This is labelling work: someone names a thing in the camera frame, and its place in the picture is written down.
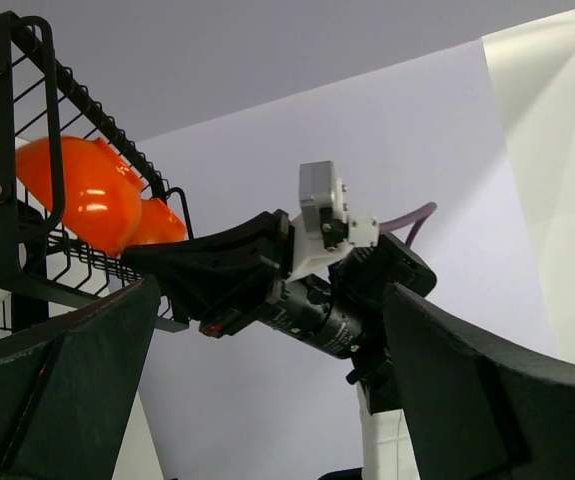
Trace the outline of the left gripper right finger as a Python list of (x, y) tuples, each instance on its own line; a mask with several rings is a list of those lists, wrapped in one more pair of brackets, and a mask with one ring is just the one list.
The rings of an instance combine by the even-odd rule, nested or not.
[(384, 293), (395, 379), (423, 479), (575, 479), (575, 364)]

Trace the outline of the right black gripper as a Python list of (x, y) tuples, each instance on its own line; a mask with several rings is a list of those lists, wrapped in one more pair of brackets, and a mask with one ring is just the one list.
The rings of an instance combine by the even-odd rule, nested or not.
[(164, 279), (173, 316), (194, 320), (206, 336), (233, 335), (251, 323), (290, 267), (289, 217), (262, 212), (241, 225), (208, 236), (127, 248), (121, 263)]

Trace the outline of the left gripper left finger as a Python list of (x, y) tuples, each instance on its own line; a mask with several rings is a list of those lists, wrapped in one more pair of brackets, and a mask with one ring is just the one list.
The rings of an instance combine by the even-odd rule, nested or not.
[(161, 293), (146, 277), (0, 339), (0, 479), (109, 479)]

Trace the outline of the orange bowl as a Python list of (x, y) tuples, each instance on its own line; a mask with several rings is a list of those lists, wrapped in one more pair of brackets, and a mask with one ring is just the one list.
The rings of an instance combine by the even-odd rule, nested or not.
[(183, 241), (187, 228), (159, 198), (141, 202), (141, 216), (128, 245), (163, 244)]
[[(62, 223), (111, 257), (126, 248), (141, 216), (144, 183), (101, 138), (61, 138), (65, 209)], [(53, 206), (49, 140), (16, 149), (20, 182), (47, 210)]]

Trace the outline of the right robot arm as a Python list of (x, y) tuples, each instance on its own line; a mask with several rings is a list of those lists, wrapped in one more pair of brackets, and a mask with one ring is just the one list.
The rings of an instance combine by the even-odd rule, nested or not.
[(353, 368), (367, 456), (361, 469), (333, 479), (380, 477), (375, 441), (400, 397), (383, 322), (384, 289), (399, 283), (422, 297), (436, 286), (431, 268), (411, 249), (435, 212), (433, 202), (379, 224), (375, 240), (332, 260), (328, 279), (296, 270), (297, 227), (283, 210), (262, 212), (229, 230), (198, 239), (128, 247), (123, 265), (158, 281), (181, 328), (192, 320), (208, 337), (233, 336), (258, 322)]

